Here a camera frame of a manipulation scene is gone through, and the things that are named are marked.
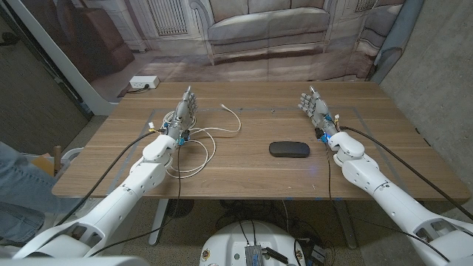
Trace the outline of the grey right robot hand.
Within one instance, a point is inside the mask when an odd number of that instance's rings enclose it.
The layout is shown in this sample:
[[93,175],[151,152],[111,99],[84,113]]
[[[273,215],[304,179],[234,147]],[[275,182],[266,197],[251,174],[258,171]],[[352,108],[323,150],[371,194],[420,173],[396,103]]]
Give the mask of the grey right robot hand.
[[310,93],[302,93],[298,107],[310,118],[315,127],[317,138],[329,139],[338,133],[333,116],[319,92],[310,85]]

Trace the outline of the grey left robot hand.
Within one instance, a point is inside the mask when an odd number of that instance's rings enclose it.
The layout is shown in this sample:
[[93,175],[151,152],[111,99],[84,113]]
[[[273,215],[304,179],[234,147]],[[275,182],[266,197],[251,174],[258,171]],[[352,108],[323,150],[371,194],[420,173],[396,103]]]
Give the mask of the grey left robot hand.
[[172,137],[178,143],[181,139],[187,140],[196,112],[197,100],[191,90],[191,86],[189,86],[183,94],[183,99],[174,110],[169,126],[165,131],[166,135]]

